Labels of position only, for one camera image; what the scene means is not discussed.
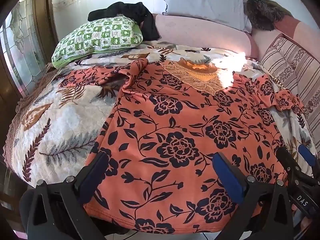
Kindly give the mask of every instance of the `white leaf-patterned blanket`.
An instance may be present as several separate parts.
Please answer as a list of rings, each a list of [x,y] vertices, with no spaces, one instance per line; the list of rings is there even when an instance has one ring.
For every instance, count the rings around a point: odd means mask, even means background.
[[[233,70],[252,79],[269,74],[261,65],[246,60],[243,55],[223,49],[191,48],[156,41],[141,44],[128,52],[105,57],[94,54],[70,63],[60,69],[52,81],[32,103],[24,115],[12,145],[11,167],[23,180],[35,187],[39,179],[47,183],[62,182],[67,176],[77,175],[116,101],[116,87],[112,85],[61,88],[59,85],[71,70],[91,66],[126,65],[133,60],[147,58],[150,62],[183,58],[197,64],[199,68],[214,63],[221,69]],[[275,91],[281,85],[273,79]],[[315,155],[313,140],[305,125],[303,115],[293,111],[271,113],[288,149],[295,156],[302,170],[311,170],[297,153],[297,147],[304,143]]]

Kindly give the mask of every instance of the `black cable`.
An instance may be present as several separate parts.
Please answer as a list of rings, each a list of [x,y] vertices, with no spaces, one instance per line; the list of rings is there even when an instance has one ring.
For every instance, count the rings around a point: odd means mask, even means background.
[[[209,240],[208,238],[207,238],[207,236],[204,234],[204,233],[202,233],[203,235],[204,235],[204,237],[207,239],[207,240]]]
[[[134,234],[132,234],[131,236],[134,236],[136,233],[138,233],[138,231],[137,231],[137,232],[135,232]],[[122,239],[122,240],[126,240],[126,239],[130,238],[131,236],[128,236],[127,238]]]

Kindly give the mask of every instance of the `brown ruffled bedspread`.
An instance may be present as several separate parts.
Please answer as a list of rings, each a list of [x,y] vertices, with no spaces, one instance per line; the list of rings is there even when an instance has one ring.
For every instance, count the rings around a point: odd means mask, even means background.
[[[47,65],[47,69],[48,70],[46,74],[36,84],[35,90],[33,91],[33,93],[31,93],[25,98],[21,98],[16,107],[17,114],[10,124],[9,131],[7,134],[7,139],[3,147],[4,162],[6,163],[8,168],[12,168],[11,167],[11,150],[12,150],[13,140],[14,140],[15,133],[20,125],[20,122],[23,119],[24,114],[28,111],[33,101],[41,94],[41,92],[45,89],[45,87],[49,84],[49,82],[52,80],[52,78],[58,71],[57,69],[51,68],[50,64]]]

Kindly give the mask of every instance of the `stained glass window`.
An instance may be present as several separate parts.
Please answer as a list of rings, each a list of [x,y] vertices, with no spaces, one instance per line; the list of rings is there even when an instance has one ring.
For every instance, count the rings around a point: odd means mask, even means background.
[[[0,28],[8,69],[23,97],[33,92],[45,73],[32,16],[32,0],[20,0]]]

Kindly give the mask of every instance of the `blue gripper pad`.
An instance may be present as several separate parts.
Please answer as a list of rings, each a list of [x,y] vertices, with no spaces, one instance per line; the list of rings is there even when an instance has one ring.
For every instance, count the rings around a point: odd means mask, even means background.
[[[239,182],[230,166],[222,159],[219,153],[213,155],[212,166],[232,202],[241,204],[244,199],[246,186]]]
[[[316,157],[303,144],[299,145],[298,152],[305,159],[305,161],[309,164],[309,166],[313,167],[316,165]]]

